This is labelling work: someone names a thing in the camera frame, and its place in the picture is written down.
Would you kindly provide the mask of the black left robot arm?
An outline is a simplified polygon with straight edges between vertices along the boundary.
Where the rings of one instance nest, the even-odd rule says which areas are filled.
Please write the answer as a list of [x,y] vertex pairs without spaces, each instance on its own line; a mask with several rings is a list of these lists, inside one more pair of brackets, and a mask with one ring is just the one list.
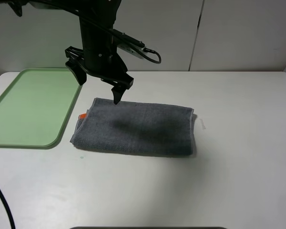
[[133,78],[128,75],[117,49],[136,52],[144,44],[113,28],[121,4],[119,0],[7,0],[6,3],[19,17],[22,7],[28,3],[37,9],[64,10],[79,17],[82,48],[70,46],[65,50],[68,58],[65,65],[79,85],[86,82],[87,75],[113,85],[114,104],[118,104],[133,85]]

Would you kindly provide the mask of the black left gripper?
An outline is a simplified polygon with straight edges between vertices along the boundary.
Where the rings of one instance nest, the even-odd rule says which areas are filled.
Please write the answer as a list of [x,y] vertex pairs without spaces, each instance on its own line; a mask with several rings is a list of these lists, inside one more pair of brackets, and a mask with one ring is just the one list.
[[114,87],[113,103],[117,105],[126,91],[133,85],[127,67],[117,53],[78,49],[72,46],[65,50],[66,67],[73,73],[79,85],[87,81],[87,75],[100,78]]

